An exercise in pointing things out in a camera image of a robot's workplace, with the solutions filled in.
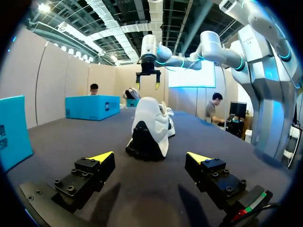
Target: ceiling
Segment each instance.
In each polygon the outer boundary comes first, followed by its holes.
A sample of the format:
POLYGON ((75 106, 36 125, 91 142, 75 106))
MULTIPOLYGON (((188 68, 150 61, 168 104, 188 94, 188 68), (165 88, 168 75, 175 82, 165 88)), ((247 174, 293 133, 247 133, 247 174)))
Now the ceiling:
MULTIPOLYGON (((120 26, 149 23, 151 21, 147 0, 102 1, 120 26), (143 12, 138 10, 139 7, 143 8, 143 12)), ((207 1, 210 0, 163 0, 162 44, 174 52, 177 43, 176 54, 181 52, 183 56, 188 57, 190 53, 196 51, 200 43, 201 32, 214 31, 220 36, 221 42, 224 43, 242 28, 238 21, 220 11, 217 4, 213 2, 207 4, 207 1), (188 17, 184 19, 187 8, 188 17)), ((94 41, 95 44, 106 51, 104 56, 98 56, 98 53, 84 41, 57 30, 58 25, 64 21, 85 36, 107 29, 103 20, 85 0, 38 0, 31 8, 26 26, 29 30, 52 43, 64 45, 68 49, 72 48, 94 57, 95 63, 114 65, 115 62, 111 58, 113 54, 118 60, 129 59, 114 36, 94 41), (51 11, 44 13, 38 10, 39 4, 42 3, 48 5, 51 11)), ((152 34, 152 31, 125 33, 127 40, 138 56, 141 52, 142 38, 144 34, 148 33, 152 34)))

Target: dark gray table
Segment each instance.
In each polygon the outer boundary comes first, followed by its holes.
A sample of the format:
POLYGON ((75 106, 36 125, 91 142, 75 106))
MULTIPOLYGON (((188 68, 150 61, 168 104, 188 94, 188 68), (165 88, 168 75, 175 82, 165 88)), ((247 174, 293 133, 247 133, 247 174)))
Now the dark gray table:
MULTIPOLYGON (((225 213, 206 193, 200 193, 184 169, 186 152, 219 157, 248 190, 259 184, 280 201, 291 183, 287 170, 250 144, 184 112, 175 112, 176 136, 161 162, 129 157, 134 110, 100 122, 61 119, 29 130, 35 154, 9 173, 17 187, 23 182, 46 182, 67 175, 81 157, 115 153, 116 169, 101 193, 95 193, 75 214, 109 227, 218 226, 225 213)), ((260 219, 270 211, 260 214, 260 219)))

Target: green light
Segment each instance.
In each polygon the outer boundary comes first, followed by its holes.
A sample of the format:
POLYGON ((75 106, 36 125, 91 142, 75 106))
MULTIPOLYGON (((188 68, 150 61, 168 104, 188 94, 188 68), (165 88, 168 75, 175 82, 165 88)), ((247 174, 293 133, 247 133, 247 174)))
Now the green light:
POLYGON ((247 207, 247 208, 245 209, 245 211, 246 211, 246 212, 250 212, 250 211, 252 211, 252 208, 247 207))

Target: shoe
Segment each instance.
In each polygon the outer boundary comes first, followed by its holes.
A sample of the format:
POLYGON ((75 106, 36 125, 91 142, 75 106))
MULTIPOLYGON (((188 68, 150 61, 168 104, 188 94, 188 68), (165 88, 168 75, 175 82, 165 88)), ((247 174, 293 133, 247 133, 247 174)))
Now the shoe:
POLYGON ((174 112, 172 111, 171 108, 166 107, 164 102, 162 102, 162 104, 159 104, 159 107, 160 107, 160 110, 166 108, 167 114, 169 116, 169 137, 174 136, 176 134, 176 131, 175 131, 175 127, 174 127, 174 122, 171 118, 171 116, 174 115, 174 112))
POLYGON ((165 104, 159 105, 151 97, 141 98, 132 125, 132 138, 126 152, 145 161, 158 161, 166 157, 169 149, 169 129, 172 121, 165 104))

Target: man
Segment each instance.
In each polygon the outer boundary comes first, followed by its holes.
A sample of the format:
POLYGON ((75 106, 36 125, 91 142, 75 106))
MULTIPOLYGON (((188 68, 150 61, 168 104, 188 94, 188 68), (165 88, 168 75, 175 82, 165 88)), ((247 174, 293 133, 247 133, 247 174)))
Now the man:
POLYGON ((90 85, 90 95, 95 96, 98 93, 98 84, 92 84, 90 85))
POLYGON ((209 101, 209 103, 206 106, 205 118, 211 118, 211 121, 214 123, 225 122, 224 119, 216 117, 215 107, 221 103, 221 100, 223 100, 223 97, 220 93, 213 94, 213 99, 209 101))

